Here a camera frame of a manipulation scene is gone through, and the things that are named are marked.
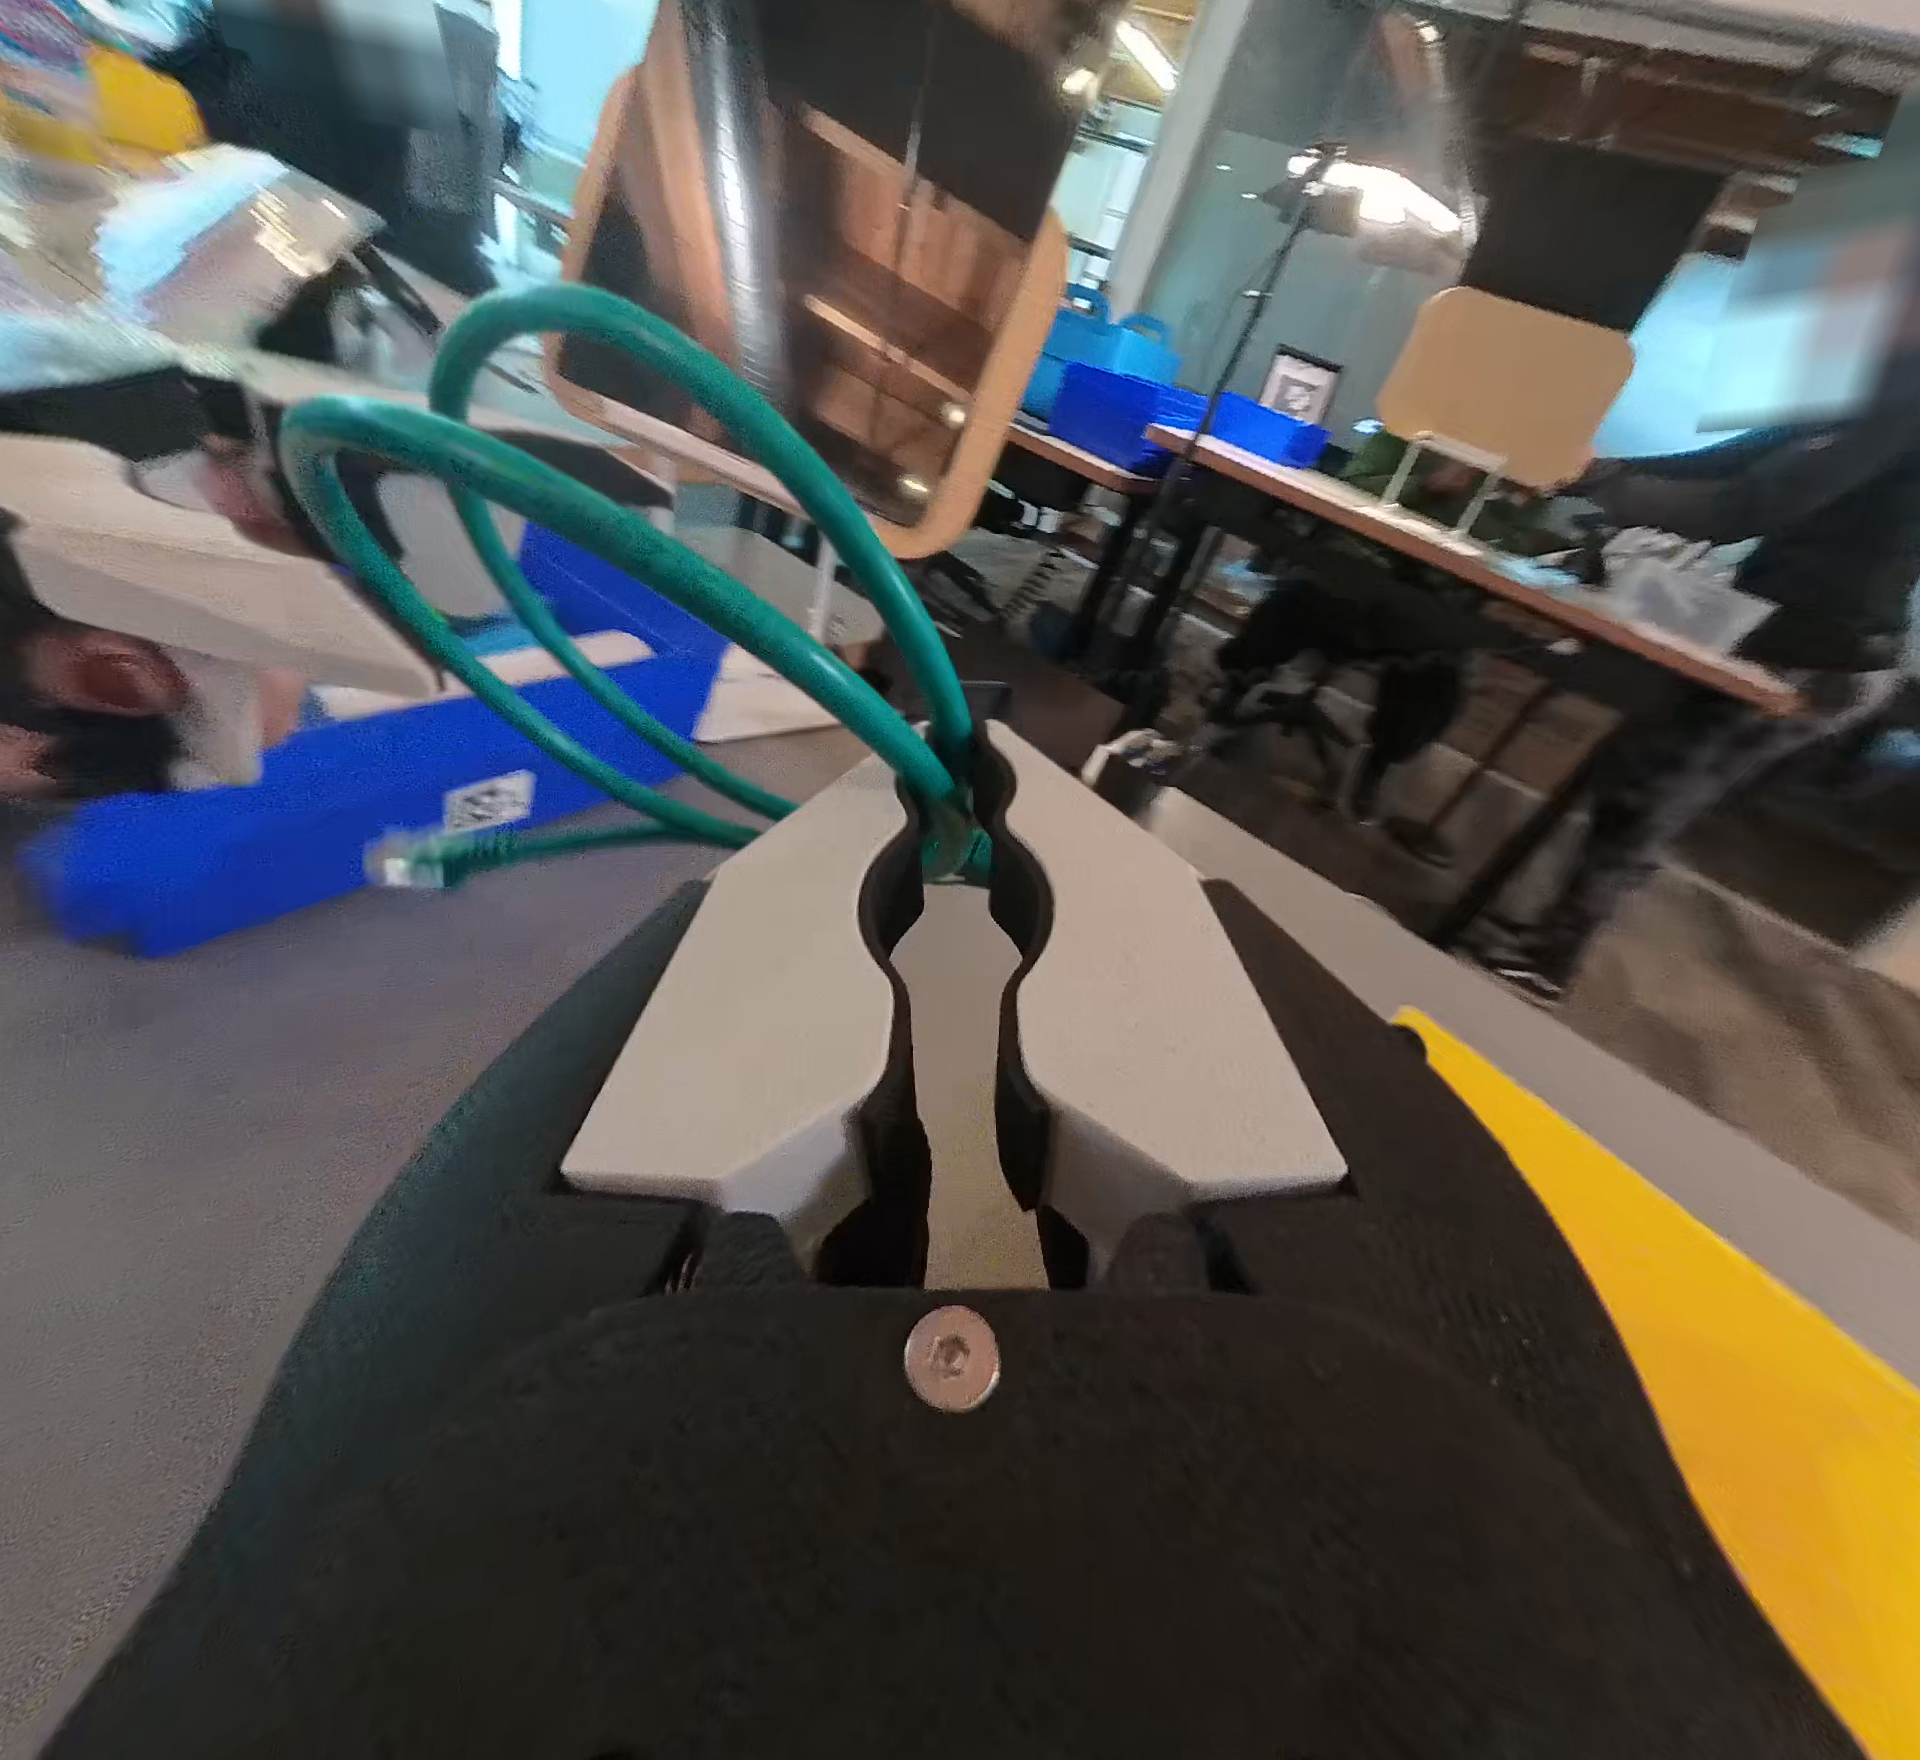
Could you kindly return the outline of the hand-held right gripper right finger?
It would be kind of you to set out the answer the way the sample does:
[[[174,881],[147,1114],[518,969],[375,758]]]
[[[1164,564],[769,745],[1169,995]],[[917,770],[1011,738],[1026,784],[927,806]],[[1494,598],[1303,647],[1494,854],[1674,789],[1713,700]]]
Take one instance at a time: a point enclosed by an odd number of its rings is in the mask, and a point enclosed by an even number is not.
[[[1326,1198],[1348,1159],[1204,876],[1005,722],[982,727],[1003,1177],[1047,1286],[1100,1279],[1142,1220]]]

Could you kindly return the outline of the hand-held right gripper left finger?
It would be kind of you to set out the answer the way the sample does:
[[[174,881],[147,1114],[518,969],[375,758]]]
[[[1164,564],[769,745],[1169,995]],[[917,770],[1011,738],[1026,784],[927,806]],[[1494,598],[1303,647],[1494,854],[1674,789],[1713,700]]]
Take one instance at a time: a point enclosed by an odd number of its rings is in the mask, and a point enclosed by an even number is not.
[[[563,1182],[778,1220],[828,1286],[921,1286],[928,1137],[894,950],[924,904],[921,813],[862,759],[714,871]]]

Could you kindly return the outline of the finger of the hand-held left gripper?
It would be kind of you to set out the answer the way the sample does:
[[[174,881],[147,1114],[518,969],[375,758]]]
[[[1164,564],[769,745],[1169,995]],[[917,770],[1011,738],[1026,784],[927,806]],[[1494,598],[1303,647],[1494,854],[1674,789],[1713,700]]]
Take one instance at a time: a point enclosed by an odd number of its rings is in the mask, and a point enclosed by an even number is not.
[[[291,355],[241,355],[241,377],[275,430],[288,407],[320,396],[380,400],[427,410],[420,393]],[[617,449],[598,430],[547,404],[536,404],[535,412],[482,404],[475,412],[475,426],[513,449],[535,453],[606,501],[645,514],[653,524],[671,524],[675,483],[646,475],[637,465],[637,453]],[[471,547],[440,480],[402,474],[367,453],[344,453],[339,475],[388,559],[397,560],[399,571],[442,614],[460,625],[507,612],[507,598]]]
[[[327,560],[146,496],[103,449],[4,441],[11,552],[51,614],[320,687],[430,699],[440,673]]]

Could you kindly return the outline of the blue bin with marker label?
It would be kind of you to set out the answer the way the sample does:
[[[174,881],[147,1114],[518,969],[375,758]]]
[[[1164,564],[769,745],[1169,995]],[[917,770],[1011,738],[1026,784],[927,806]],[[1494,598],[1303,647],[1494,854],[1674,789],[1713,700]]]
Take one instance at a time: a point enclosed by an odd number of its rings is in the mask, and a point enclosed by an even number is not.
[[[524,536],[520,567],[622,694],[688,740],[726,639],[544,529]],[[264,758],[253,789],[88,803],[27,836],[13,871],[62,939],[174,957],[361,891],[382,837],[540,831],[602,802],[457,689],[309,726]]]

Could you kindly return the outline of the yellow storage bin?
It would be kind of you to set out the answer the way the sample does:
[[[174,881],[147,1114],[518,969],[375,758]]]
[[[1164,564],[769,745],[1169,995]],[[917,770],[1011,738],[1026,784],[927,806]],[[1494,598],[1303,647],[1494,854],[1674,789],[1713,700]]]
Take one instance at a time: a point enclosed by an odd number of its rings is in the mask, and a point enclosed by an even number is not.
[[[1393,1023],[1572,1246],[1745,1592],[1867,1755],[1918,1755],[1918,1390],[1426,1011]]]

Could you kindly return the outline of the person's left hand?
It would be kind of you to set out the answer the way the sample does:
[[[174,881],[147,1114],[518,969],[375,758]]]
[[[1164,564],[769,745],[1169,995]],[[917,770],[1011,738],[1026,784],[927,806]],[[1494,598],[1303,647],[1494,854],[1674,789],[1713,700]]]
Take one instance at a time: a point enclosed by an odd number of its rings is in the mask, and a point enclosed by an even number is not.
[[[191,691],[152,644],[82,625],[6,631],[6,803],[169,793]]]

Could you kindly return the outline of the black office chair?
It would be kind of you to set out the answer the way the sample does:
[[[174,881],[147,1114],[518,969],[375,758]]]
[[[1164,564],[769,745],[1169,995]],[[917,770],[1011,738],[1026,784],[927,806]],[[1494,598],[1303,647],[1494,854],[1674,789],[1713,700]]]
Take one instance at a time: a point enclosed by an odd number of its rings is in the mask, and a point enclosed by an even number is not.
[[[1229,759],[1264,726],[1303,736],[1319,798],[1373,831],[1389,780],[1461,716],[1483,644],[1469,598],[1386,564],[1278,574],[1216,654],[1209,750]]]

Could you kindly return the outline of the wooden desk with black legs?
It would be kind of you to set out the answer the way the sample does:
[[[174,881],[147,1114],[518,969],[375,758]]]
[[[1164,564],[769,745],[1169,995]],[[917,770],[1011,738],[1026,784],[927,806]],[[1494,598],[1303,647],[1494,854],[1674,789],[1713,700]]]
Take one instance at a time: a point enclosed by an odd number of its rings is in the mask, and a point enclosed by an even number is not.
[[[1791,717],[1804,710],[1800,694],[1769,669],[1636,623],[1618,612],[1611,598],[1600,591],[1551,589],[1528,580],[1516,571],[1516,559],[1472,542],[1463,527],[1439,527],[1408,514],[1397,503],[1357,493],[1342,480],[1269,463],[1206,433],[1182,437],[1175,430],[1153,423],[1149,437],[1175,455],[1169,483],[1182,483],[1190,469],[1200,469],[1275,501],[1283,509],[1295,509],[1412,564],[1449,574],[1477,591],[1477,596],[1522,608],[1548,623],[1561,636],[1583,644],[1577,671],[1587,673],[1587,682],[1581,687],[1581,694],[1609,707],[1609,727],[1565,770],[1559,784],[1538,798],[1531,813],[1429,923],[1424,939],[1439,953],[1461,953],[1477,923],[1502,907],[1506,888],[1524,875],[1524,868],[1533,862],[1576,813],[1577,803],[1587,798],[1605,748],[1619,736],[1622,726],[1669,713],[1675,700],[1669,687],[1703,689],[1718,700],[1731,700],[1769,717]]]

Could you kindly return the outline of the grey desk with black legs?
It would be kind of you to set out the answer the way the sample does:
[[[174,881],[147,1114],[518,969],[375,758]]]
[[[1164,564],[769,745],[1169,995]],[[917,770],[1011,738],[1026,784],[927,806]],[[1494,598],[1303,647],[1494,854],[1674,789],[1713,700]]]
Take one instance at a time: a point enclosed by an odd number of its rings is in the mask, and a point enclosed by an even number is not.
[[[1063,642],[1053,654],[1059,661],[1080,658],[1097,636],[1134,540],[1161,493],[1167,465],[1167,453],[1151,453],[1147,474],[1138,474],[1026,421],[1010,426],[995,483],[1019,503],[1036,509],[1062,509],[1063,514],[1080,513],[1089,489],[1115,496],[1122,503],[1122,516],[1097,549],[1093,578],[1084,589]]]

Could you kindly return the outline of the stack of blue bins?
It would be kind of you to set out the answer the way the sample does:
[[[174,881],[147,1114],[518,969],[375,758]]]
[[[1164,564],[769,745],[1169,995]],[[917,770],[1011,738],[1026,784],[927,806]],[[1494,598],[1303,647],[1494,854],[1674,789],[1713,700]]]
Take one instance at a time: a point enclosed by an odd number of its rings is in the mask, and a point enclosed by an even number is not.
[[[1161,474],[1169,452],[1151,437],[1171,431],[1179,443],[1212,437],[1277,465],[1313,469],[1330,443],[1329,430],[1267,410],[1239,394],[1216,404],[1174,382],[1120,376],[1074,363],[1047,416],[1053,438],[1124,474]]]

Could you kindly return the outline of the black tripod stand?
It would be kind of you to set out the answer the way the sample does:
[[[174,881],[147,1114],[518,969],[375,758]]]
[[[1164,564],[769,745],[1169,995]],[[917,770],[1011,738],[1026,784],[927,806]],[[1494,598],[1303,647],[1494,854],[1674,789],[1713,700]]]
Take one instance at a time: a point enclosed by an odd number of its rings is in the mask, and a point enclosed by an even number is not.
[[[1258,207],[1272,210],[1282,224],[1275,252],[1262,264],[1253,289],[1243,294],[1239,332],[1223,360],[1220,376],[1206,400],[1206,412],[1190,441],[1212,433],[1224,394],[1232,389],[1243,360],[1250,355],[1255,337],[1277,302],[1283,274],[1306,236],[1352,241],[1360,225],[1363,188],[1348,176],[1349,147],[1341,139],[1321,139],[1293,155],[1283,165],[1283,176],[1260,193]]]

